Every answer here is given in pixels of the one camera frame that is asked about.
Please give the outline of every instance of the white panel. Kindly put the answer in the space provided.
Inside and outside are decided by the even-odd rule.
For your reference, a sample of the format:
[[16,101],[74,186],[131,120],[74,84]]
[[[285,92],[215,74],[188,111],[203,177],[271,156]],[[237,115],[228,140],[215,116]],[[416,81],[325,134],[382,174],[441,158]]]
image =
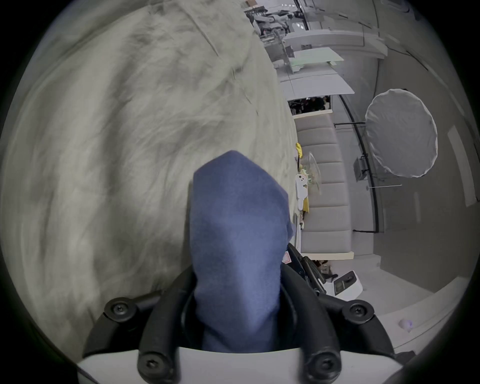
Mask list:
[[355,93],[345,80],[337,74],[303,77],[292,80],[291,84],[297,99]]
[[287,100],[295,100],[295,93],[293,92],[292,83],[290,81],[284,81],[280,83],[283,94]]
[[334,232],[351,229],[350,208],[340,207],[310,208],[305,215],[304,232]]
[[319,75],[334,75],[336,71],[330,67],[329,64],[320,63],[315,65],[307,65],[301,70],[295,73],[288,73],[285,67],[278,68],[276,70],[276,75],[278,80],[283,82],[287,80],[299,79],[301,77],[307,76],[319,76]]
[[327,61],[343,61],[339,54],[329,47],[304,49],[294,52],[295,58],[306,63],[324,63]]
[[477,197],[475,196],[475,186],[473,184],[472,170],[470,169],[467,153],[465,152],[465,147],[463,146],[462,139],[460,138],[456,127],[453,126],[450,128],[447,135],[450,143],[452,144],[458,169],[460,170],[460,177],[463,184],[463,194],[465,196],[465,205],[468,207],[477,202]]

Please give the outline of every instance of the black cable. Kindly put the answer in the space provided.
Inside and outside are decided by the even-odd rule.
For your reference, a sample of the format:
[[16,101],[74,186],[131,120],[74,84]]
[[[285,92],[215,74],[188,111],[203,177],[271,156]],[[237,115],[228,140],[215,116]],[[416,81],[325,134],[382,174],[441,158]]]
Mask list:
[[405,53],[405,52],[400,52],[400,51],[397,51],[396,49],[393,49],[393,48],[390,48],[389,46],[387,46],[388,49],[392,50],[393,52],[397,52],[397,53],[401,53],[402,55],[405,55],[405,56],[410,56],[410,57],[413,57],[413,55],[409,52],[409,53]]
[[[348,108],[345,100],[343,99],[343,96],[342,95],[338,95],[338,96],[340,97],[340,100],[342,100],[343,106],[345,107],[345,110],[348,113],[348,117],[350,117],[350,120],[352,120],[353,129],[355,130],[355,134],[357,135],[358,141],[360,143],[360,148],[361,148],[361,151],[362,151],[362,155],[365,157],[365,163],[367,164],[368,178],[370,179],[370,185],[373,187],[374,183],[373,183],[373,177],[372,177],[372,169],[370,168],[370,161],[368,161],[368,154],[367,154],[367,151],[365,150],[365,145],[363,144],[363,140],[361,139],[361,135],[360,135],[360,132],[358,130],[357,124],[354,122],[353,115],[350,112],[350,109]],[[378,223],[377,194],[375,192],[375,188],[371,188],[371,189],[372,189],[372,199],[373,199],[373,212],[374,212],[374,216],[375,216],[375,231],[368,231],[368,233],[378,233],[379,223]]]

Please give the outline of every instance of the gray fabric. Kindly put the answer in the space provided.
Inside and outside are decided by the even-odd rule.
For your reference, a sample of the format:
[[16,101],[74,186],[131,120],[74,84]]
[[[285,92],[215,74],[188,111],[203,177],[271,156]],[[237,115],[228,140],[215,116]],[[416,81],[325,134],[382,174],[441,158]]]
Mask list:
[[309,213],[305,215],[301,251],[344,253],[351,251],[351,213],[345,165],[329,115],[296,119],[303,152],[315,157],[320,169],[320,193],[309,188]]
[[245,156],[229,151],[195,172],[190,250],[204,350],[273,350],[292,233],[287,193]]
[[375,96],[365,113],[373,157],[388,172],[421,177],[438,155],[437,127],[425,104],[404,89]]
[[189,263],[193,172],[236,149],[295,203],[296,133],[228,0],[78,1],[55,21],[1,138],[2,250],[45,334],[79,360],[105,303]]

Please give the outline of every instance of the gray blanket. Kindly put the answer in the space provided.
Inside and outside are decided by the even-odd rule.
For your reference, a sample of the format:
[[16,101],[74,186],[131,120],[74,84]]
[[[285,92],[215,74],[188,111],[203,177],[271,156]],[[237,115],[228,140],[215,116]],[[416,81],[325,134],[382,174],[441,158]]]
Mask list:
[[288,193],[296,132],[228,0],[87,0],[32,57],[1,138],[2,251],[27,309],[79,360],[104,304],[190,263],[194,171],[235,149]]

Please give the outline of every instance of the screw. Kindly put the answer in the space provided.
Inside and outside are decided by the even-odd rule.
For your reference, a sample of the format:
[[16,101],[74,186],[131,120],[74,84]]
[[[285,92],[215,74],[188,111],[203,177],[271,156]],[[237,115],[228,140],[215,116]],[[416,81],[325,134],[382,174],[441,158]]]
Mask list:
[[362,317],[367,313],[367,309],[363,305],[355,304],[351,306],[350,313],[357,317]]
[[124,303],[115,304],[112,308],[112,311],[116,315],[124,315],[127,313],[128,305]]
[[329,371],[331,370],[333,367],[333,361],[331,361],[330,359],[325,359],[322,361],[322,369],[324,371]]
[[157,361],[155,361],[155,360],[147,361],[147,368],[155,369],[157,367],[158,367],[158,362]]

